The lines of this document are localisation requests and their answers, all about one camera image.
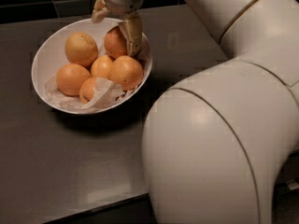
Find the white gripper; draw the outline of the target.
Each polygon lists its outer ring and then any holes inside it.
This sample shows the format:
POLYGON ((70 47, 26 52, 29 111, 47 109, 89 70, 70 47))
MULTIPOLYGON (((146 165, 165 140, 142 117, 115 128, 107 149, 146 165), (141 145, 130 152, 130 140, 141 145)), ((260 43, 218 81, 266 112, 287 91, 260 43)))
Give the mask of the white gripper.
POLYGON ((123 20, 123 30, 129 56, 135 56, 141 50, 142 20, 134 11, 140 9, 142 4, 143 0, 95 0, 93 6, 93 23, 101 22, 110 12, 116 15, 127 14, 123 20))

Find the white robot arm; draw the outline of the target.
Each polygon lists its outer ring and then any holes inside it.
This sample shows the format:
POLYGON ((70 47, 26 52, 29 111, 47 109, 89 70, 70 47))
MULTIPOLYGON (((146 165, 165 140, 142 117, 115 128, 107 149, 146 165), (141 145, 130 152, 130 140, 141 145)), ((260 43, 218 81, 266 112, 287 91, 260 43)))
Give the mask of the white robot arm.
POLYGON ((143 169, 159 224, 271 224, 278 173, 299 142, 294 0, 184 0, 226 61, 152 106, 143 169))

